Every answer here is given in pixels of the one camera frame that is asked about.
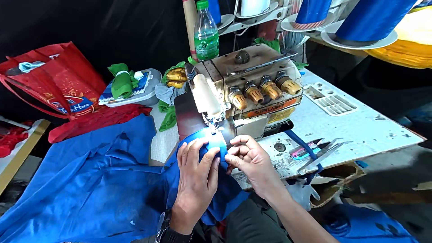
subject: black watch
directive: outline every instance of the black watch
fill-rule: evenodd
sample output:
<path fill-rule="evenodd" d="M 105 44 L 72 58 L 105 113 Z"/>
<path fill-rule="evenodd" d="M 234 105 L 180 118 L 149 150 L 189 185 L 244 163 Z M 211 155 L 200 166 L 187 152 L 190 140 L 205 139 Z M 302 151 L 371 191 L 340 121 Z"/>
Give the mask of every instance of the black watch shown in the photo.
<path fill-rule="evenodd" d="M 158 224 L 158 233 L 156 234 L 156 243 L 189 243 L 192 234 L 183 235 L 169 227 L 171 222 L 172 210 L 167 209 L 161 214 Z"/>

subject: blue cord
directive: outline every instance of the blue cord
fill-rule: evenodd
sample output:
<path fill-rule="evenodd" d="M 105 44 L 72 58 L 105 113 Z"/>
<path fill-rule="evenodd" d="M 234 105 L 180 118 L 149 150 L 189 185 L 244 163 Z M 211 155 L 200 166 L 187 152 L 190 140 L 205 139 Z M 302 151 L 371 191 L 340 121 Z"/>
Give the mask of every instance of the blue cord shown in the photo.
<path fill-rule="evenodd" d="M 302 146 L 306 152 L 309 153 L 309 155 L 311 156 L 311 158 L 315 161 L 318 157 L 316 154 L 314 154 L 314 152 L 312 151 L 312 149 L 299 137 L 297 136 L 297 134 L 295 134 L 292 130 L 287 130 L 284 131 L 286 133 L 286 135 L 288 135 L 288 137 L 290 137 L 294 142 L 298 143 L 300 146 Z M 306 183 L 305 185 L 309 185 L 312 182 L 312 179 L 315 177 L 316 174 L 318 174 L 319 172 L 323 171 L 323 166 L 321 164 L 317 165 L 318 170 L 313 172 L 313 173 L 309 173 L 307 175 L 301 176 L 300 178 L 306 178 Z"/>

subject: blue thread spool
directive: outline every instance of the blue thread spool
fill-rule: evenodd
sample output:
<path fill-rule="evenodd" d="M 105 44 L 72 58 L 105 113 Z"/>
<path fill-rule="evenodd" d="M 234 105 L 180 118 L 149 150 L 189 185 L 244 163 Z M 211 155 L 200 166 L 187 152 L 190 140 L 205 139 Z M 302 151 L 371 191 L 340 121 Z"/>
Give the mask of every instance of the blue thread spool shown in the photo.
<path fill-rule="evenodd" d="M 220 15 L 220 8 L 218 0 L 207 0 L 209 2 L 209 11 L 215 21 L 215 24 L 218 26 L 222 21 L 222 17 Z"/>
<path fill-rule="evenodd" d="M 310 24 L 327 18 L 331 0 L 304 0 L 300 7 L 296 23 Z"/>
<path fill-rule="evenodd" d="M 360 0 L 336 31 L 334 40 L 367 46 L 386 38 L 416 0 Z"/>

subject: scissors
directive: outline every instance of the scissors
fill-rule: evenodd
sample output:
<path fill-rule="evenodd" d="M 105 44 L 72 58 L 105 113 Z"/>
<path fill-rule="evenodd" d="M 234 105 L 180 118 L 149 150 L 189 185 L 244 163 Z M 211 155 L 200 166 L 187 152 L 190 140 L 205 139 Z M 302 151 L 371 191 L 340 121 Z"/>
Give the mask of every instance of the scissors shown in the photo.
<path fill-rule="evenodd" d="M 324 138 L 316 139 L 316 140 L 313 140 L 312 142 L 310 142 L 308 144 L 309 147 L 316 146 L 312 150 L 314 152 L 314 154 L 319 153 L 322 149 L 324 149 L 325 147 L 327 147 L 330 144 L 330 142 L 322 144 L 321 142 L 323 140 L 324 140 Z M 292 153 L 291 156 L 295 160 L 302 160 L 302 159 L 306 158 L 307 156 L 309 156 L 309 153 L 307 153 L 304 148 L 300 148 L 299 150 Z"/>
<path fill-rule="evenodd" d="M 342 142 L 342 143 L 337 143 L 334 144 L 335 140 L 333 140 L 332 142 L 330 142 L 330 148 L 328 148 L 327 151 L 325 151 L 325 153 L 321 156 L 318 157 L 318 159 L 316 160 L 310 160 L 308 161 L 306 164 L 304 164 L 302 167 L 300 167 L 300 169 L 297 171 L 300 175 L 304 175 L 307 172 L 306 167 L 308 166 L 316 166 L 318 164 L 321 163 L 321 161 L 323 161 L 325 158 L 327 158 L 329 155 L 331 155 L 332 153 L 334 153 L 338 148 L 340 148 L 342 145 L 344 144 L 349 144 L 352 143 L 353 141 L 349 141 L 349 142 Z"/>

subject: bottle label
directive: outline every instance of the bottle label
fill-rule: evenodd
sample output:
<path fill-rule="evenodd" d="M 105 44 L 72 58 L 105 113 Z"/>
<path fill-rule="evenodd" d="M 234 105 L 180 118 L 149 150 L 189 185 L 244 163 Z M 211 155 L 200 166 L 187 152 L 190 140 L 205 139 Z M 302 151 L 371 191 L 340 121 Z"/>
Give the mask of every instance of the bottle label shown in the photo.
<path fill-rule="evenodd" d="M 200 61 L 210 60 L 219 55 L 218 33 L 206 39 L 199 40 L 198 38 L 194 38 L 194 40 L 195 50 L 197 51 L 197 57 Z"/>

